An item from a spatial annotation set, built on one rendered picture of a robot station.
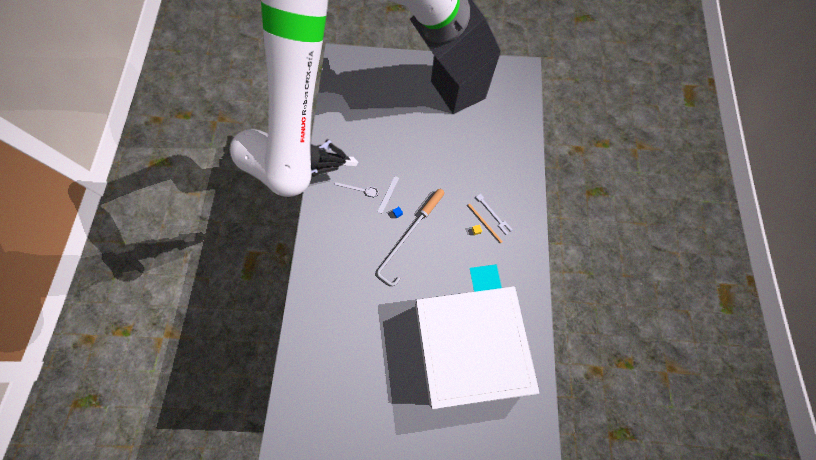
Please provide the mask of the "teal flat square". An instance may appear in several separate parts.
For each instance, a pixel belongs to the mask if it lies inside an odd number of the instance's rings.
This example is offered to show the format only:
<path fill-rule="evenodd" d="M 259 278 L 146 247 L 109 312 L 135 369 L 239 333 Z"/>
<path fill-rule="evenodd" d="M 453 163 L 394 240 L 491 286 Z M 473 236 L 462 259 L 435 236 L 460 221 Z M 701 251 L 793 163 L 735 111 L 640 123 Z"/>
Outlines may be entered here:
<path fill-rule="evenodd" d="M 502 288 L 496 265 L 470 268 L 474 292 Z"/>

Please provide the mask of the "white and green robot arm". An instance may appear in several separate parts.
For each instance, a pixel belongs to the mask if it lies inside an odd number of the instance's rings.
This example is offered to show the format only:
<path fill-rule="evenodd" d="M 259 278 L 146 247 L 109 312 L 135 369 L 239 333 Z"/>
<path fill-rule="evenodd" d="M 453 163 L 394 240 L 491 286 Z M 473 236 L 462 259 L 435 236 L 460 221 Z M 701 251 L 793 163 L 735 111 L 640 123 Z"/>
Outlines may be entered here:
<path fill-rule="evenodd" d="M 468 0 L 390 1 L 407 6 L 427 39 L 436 44 L 457 39 L 470 20 Z M 302 193 L 311 180 L 311 114 L 327 4 L 328 0 L 261 0 L 268 133 L 239 132 L 230 154 L 241 170 L 285 197 Z"/>

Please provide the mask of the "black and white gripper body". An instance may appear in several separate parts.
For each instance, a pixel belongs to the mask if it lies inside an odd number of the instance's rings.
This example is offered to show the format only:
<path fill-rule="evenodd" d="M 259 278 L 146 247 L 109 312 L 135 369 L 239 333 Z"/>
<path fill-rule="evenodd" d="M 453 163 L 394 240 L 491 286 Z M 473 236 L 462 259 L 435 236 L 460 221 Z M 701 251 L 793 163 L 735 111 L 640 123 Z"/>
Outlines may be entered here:
<path fill-rule="evenodd" d="M 322 145 L 312 145 L 310 144 L 310 159 L 311 159 L 311 170 L 318 168 L 317 165 L 319 163 L 319 159 L 321 156 L 328 156 L 328 153 L 324 147 L 319 148 Z M 320 153 L 320 156 L 319 156 Z M 320 159 L 320 162 L 324 162 Z"/>

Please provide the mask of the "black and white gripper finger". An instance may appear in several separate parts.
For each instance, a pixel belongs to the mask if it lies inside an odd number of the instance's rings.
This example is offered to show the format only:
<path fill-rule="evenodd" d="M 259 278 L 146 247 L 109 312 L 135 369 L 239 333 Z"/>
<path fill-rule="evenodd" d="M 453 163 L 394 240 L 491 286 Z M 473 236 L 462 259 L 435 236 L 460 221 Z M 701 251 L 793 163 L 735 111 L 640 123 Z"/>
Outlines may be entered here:
<path fill-rule="evenodd" d="M 311 171 L 311 175 L 312 175 L 312 177 L 314 177 L 314 176 L 316 176 L 318 174 L 335 171 L 335 170 L 338 170 L 339 169 L 338 167 L 342 166 L 342 165 L 356 166 L 357 164 L 349 164 L 349 163 L 344 164 L 343 162 L 336 162 L 336 161 L 325 161 L 325 163 L 324 162 L 319 162 L 319 164 L 317 166 L 319 168 Z"/>
<path fill-rule="evenodd" d="M 320 146 L 319 148 L 324 147 L 325 149 L 332 150 L 333 152 L 335 152 L 335 153 L 337 153 L 337 154 L 327 152 L 327 153 L 328 153 L 328 156 L 321 156 L 321 157 L 320 157 L 320 159 L 321 159 L 321 160 L 323 160 L 323 161 L 324 161 L 324 160 L 326 160 L 326 161 L 330 161 L 330 159 L 331 159 L 331 161 L 343 162 L 344 164 L 345 164 L 345 163 L 349 163 L 349 164 L 358 164 L 358 161 L 357 161 L 357 160 L 356 160 L 354 157 L 348 157 L 348 156 L 346 156 L 346 154 L 345 154 L 345 153 L 344 153 L 344 152 L 343 152 L 341 149 L 339 149 L 338 147 L 336 147 L 335 145 L 333 145 L 333 144 L 332 144 L 332 143 L 329 141 L 329 139 L 326 139 L 326 140 L 325 140 L 325 142 L 326 142 L 326 143 L 325 143 L 324 145 Z M 347 162 L 346 162 L 346 161 L 347 161 Z"/>

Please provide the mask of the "grey spoon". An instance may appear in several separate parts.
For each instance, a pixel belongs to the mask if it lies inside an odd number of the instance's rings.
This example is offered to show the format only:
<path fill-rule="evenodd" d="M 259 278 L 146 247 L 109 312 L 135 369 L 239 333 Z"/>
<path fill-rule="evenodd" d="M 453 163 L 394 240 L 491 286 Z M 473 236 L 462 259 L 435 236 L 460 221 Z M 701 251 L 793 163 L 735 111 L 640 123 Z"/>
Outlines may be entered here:
<path fill-rule="evenodd" d="M 362 189 L 362 188 L 353 187 L 353 186 L 349 186 L 349 185 L 345 185 L 345 184 L 341 184 L 341 183 L 337 183 L 337 182 L 335 182 L 334 185 L 338 185 L 338 186 L 342 186 L 342 187 L 346 187 L 346 188 L 350 188 L 350 189 L 355 189 L 355 190 L 359 190 L 359 191 L 363 191 L 366 194 L 368 193 L 367 196 L 370 196 L 370 197 L 376 197 L 376 196 L 378 196 L 378 193 L 379 193 L 377 188 L 371 187 L 371 186 L 366 188 L 366 189 Z"/>

